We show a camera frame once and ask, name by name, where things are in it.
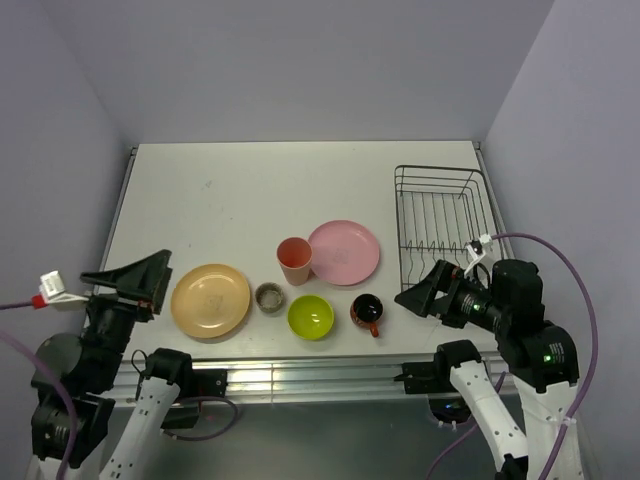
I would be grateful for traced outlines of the lime green bowl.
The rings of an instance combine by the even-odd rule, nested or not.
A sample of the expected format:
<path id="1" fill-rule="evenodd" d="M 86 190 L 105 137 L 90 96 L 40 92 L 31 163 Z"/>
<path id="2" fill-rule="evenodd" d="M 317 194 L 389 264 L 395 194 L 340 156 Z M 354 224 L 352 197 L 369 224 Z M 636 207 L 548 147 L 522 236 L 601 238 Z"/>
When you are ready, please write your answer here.
<path id="1" fill-rule="evenodd" d="M 287 311 L 290 330 L 303 340 L 316 341 L 327 336 L 335 320 L 331 304 L 317 295 L 296 298 Z"/>

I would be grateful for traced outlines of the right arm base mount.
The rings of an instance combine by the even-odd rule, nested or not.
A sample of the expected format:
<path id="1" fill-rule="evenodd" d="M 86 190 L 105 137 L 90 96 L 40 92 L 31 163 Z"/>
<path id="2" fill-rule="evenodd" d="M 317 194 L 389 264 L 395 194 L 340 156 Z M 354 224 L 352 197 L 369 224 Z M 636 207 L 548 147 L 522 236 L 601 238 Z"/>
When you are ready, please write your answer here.
<path id="1" fill-rule="evenodd" d="M 451 383 L 451 375 L 454 370 L 462 367 L 474 367 L 479 379 L 472 377 L 464 380 L 461 389 Z M 403 385 L 407 395 L 417 394 L 450 394 L 461 396 L 464 391 L 476 392 L 480 389 L 475 383 L 487 383 L 491 390 L 497 391 L 491 383 L 491 375 L 487 372 L 482 361 L 470 360 L 447 367 L 444 363 L 433 362 L 406 362 L 401 365 L 401 373 L 393 378 L 394 382 Z"/>

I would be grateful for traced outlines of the salmon plastic cup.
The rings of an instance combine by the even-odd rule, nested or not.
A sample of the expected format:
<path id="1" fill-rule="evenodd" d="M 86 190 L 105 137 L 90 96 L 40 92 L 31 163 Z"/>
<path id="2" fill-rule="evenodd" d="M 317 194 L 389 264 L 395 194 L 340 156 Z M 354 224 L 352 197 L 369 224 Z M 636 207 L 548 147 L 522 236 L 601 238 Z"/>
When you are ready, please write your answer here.
<path id="1" fill-rule="evenodd" d="M 308 280 L 313 250 L 307 240 L 300 237 L 283 240 L 277 247 L 276 256 L 289 284 L 300 286 Z"/>

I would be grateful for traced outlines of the orange black mug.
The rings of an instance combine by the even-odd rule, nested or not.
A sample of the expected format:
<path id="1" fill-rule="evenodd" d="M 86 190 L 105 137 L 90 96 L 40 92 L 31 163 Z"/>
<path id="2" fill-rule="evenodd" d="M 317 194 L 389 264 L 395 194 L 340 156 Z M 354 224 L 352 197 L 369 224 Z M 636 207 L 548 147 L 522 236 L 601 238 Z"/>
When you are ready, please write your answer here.
<path id="1" fill-rule="evenodd" d="M 357 296 L 350 307 L 352 322 L 367 329 L 373 338 L 379 337 L 378 322 L 383 313 L 384 307 L 381 300 L 369 293 Z"/>

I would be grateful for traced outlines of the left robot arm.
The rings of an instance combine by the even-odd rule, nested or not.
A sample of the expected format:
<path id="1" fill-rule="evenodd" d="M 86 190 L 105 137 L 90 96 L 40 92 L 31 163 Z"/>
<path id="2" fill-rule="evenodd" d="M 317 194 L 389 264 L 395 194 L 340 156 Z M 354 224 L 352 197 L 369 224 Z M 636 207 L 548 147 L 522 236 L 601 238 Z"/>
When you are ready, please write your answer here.
<path id="1" fill-rule="evenodd" d="M 81 333 L 55 334 L 35 354 L 32 447 L 43 472 L 55 471 L 61 479 L 139 478 L 167 413 L 193 391 L 189 354 L 159 348 L 149 355 L 125 430 L 109 460 L 101 461 L 115 407 L 104 394 L 114 386 L 135 325 L 161 312 L 171 255 L 163 249 L 117 269 L 81 275 L 88 285 L 109 288 L 107 294 L 74 295 L 59 272 L 41 276 L 36 307 L 80 308 L 89 320 Z"/>

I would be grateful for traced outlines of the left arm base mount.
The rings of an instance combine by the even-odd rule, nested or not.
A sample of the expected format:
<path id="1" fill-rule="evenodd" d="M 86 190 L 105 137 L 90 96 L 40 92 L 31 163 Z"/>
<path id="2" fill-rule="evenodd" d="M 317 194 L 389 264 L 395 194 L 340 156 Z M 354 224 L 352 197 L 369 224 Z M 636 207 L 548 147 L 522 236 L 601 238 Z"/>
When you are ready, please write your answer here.
<path id="1" fill-rule="evenodd" d="M 224 398 L 227 385 L 228 372 L 226 369 L 196 369 L 194 380 L 185 397 L 214 396 Z M 203 402 L 176 403 L 167 413 L 162 428 L 170 431 L 193 428 L 203 408 Z"/>

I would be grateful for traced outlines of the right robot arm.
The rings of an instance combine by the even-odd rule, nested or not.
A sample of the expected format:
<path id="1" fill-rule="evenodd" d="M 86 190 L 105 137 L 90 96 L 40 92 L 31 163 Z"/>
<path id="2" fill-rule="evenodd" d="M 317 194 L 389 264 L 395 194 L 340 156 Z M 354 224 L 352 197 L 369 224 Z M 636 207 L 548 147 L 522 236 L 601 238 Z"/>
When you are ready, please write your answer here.
<path id="1" fill-rule="evenodd" d="M 470 340 L 437 347 L 432 361 L 406 363 L 399 380 L 411 386 L 459 393 L 489 446 L 498 479 L 578 479 L 577 435 L 569 407 L 577 397 L 577 351 L 570 335 L 545 318 L 538 267 L 522 260 L 497 261 L 483 285 L 445 260 L 395 297 L 420 317 L 451 328 L 471 323 L 492 333 L 518 391 L 525 426 L 518 427 L 491 382 Z"/>

